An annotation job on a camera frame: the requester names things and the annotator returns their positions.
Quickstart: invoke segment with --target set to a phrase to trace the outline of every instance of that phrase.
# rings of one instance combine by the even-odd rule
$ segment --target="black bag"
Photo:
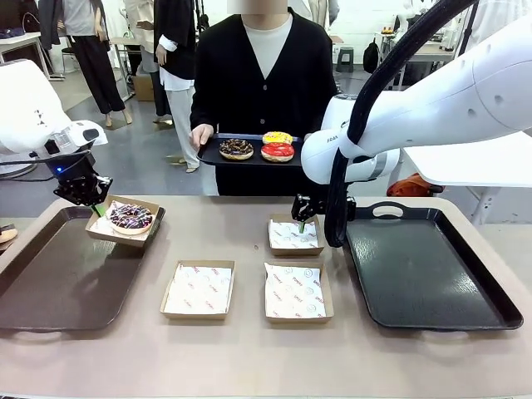
[[[373,39],[364,52],[364,71],[373,73],[379,66],[379,47]]]
[[[205,14],[205,5],[203,0],[201,0],[201,7],[198,0],[196,0],[196,16],[198,18],[198,33],[202,33],[202,31],[210,27],[209,16]]]

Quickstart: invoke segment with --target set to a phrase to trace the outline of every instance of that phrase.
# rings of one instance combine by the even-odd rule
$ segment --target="red icing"
[[[263,153],[271,156],[292,156],[296,153],[290,144],[269,143],[262,149]]]

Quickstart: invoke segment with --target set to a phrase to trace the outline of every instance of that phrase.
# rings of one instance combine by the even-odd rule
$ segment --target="white cuff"
[[[160,37],[159,44],[164,47],[168,52],[174,52],[175,50],[177,50],[177,45],[171,40],[167,39],[165,35]]]

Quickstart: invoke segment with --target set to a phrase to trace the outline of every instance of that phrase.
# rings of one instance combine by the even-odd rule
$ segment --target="yellow frosted donut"
[[[292,144],[293,138],[288,133],[283,133],[282,131],[270,131],[263,136],[263,143],[285,143]]]

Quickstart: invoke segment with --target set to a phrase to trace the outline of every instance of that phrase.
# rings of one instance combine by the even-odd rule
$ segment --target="gray pants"
[[[170,109],[174,118],[175,131],[180,141],[183,157],[189,168],[198,168],[200,160],[198,160],[198,153],[192,148],[190,144],[190,109],[192,107],[192,96],[194,95],[194,88],[182,91],[166,91]]]

